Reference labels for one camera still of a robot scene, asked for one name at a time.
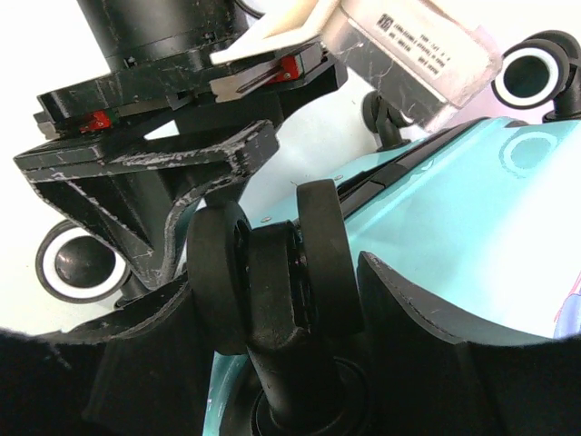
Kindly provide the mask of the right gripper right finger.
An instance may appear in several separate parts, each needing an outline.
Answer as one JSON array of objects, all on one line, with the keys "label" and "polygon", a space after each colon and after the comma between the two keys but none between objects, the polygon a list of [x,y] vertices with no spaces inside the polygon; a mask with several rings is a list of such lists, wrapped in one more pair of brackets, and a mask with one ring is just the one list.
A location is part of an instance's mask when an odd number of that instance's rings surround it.
[{"label": "right gripper right finger", "polygon": [[357,275],[381,435],[577,435],[580,340],[490,322],[372,253]]}]

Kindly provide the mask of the pink and teal children's suitcase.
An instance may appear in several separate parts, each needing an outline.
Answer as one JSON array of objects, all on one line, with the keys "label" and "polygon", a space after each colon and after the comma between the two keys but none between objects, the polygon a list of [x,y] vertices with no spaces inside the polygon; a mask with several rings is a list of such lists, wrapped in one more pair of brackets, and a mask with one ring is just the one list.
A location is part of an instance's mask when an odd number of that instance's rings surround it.
[{"label": "pink and teal children's suitcase", "polygon": [[543,31],[505,65],[501,101],[556,78],[541,124],[477,120],[354,163],[269,226],[233,204],[194,215],[186,279],[213,351],[200,435],[381,435],[363,252],[480,318],[580,340],[580,45]]}]

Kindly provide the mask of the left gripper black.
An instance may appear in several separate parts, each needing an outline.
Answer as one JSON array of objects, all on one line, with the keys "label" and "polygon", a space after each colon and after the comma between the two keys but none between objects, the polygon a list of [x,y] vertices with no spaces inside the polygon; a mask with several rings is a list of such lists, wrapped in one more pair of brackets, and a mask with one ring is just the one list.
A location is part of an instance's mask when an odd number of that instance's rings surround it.
[{"label": "left gripper black", "polygon": [[[40,94],[34,120],[52,140],[252,93],[281,94],[292,114],[347,80],[346,67],[316,42],[213,64],[212,51],[224,46],[203,45]],[[15,164],[40,198],[120,254],[153,291],[173,279],[195,205],[208,193],[234,197],[278,149],[272,123],[259,120],[153,140],[119,132],[55,140],[17,155]]]}]

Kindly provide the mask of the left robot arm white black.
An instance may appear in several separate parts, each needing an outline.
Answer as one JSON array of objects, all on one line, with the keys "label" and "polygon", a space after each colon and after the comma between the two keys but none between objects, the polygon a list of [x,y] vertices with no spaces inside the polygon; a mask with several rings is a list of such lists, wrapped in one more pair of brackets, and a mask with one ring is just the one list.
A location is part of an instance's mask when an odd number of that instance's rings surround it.
[{"label": "left robot arm white black", "polygon": [[15,164],[64,216],[37,252],[43,287],[72,302],[90,290],[132,299],[174,279],[199,202],[239,200],[283,122],[348,74],[315,41],[214,64],[248,27],[233,1],[80,9],[110,70],[41,94],[46,141]]}]

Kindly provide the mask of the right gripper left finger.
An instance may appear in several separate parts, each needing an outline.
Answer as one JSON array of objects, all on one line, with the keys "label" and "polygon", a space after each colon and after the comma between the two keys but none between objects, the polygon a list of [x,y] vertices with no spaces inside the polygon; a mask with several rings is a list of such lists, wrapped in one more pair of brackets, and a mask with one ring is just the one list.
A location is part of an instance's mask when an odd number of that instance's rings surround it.
[{"label": "right gripper left finger", "polygon": [[70,332],[1,332],[4,435],[200,435],[212,369],[185,276]]}]

